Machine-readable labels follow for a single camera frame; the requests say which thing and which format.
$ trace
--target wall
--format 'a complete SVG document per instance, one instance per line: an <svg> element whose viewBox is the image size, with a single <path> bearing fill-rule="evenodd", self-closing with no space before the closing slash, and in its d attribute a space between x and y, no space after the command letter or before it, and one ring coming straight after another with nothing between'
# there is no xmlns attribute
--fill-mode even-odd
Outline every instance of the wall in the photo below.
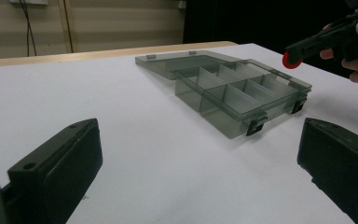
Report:
<svg viewBox="0 0 358 224"><path fill-rule="evenodd" d="M181 44L185 13L172 0L48 0L28 6L37 55ZM0 58L27 56L20 5L0 0Z"/></svg>

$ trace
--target electrical outlet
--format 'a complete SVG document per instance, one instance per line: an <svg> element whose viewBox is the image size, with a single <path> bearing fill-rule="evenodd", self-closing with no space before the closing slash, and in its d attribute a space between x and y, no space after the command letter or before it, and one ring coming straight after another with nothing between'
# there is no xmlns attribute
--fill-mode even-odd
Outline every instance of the electrical outlet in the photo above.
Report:
<svg viewBox="0 0 358 224"><path fill-rule="evenodd" d="M10 3L19 4L20 0L9 0ZM48 5L48 0L21 0L25 4L30 5Z"/></svg>

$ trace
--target dark background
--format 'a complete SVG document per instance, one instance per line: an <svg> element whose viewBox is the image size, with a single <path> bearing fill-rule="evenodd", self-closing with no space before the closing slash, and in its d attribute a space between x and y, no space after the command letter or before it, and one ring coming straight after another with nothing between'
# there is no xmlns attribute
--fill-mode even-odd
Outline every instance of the dark background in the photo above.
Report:
<svg viewBox="0 0 358 224"><path fill-rule="evenodd" d="M184 43L255 43L284 54L285 47L352 12L344 0L187 0ZM304 63L343 77L351 72L319 55Z"/></svg>

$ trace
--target table surface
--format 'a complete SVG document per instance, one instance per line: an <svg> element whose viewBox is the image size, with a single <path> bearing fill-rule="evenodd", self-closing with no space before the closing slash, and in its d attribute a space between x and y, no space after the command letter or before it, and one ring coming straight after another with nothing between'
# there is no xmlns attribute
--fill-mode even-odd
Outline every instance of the table surface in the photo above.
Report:
<svg viewBox="0 0 358 224"><path fill-rule="evenodd" d="M68 223L352 223L296 155L305 118L358 133L358 84L307 64L287 70L282 55L254 44L206 48L308 82L308 101L259 133L228 139L175 96L175 81L136 65L142 53L3 63L1 187L55 133L96 118L103 166Z"/></svg>

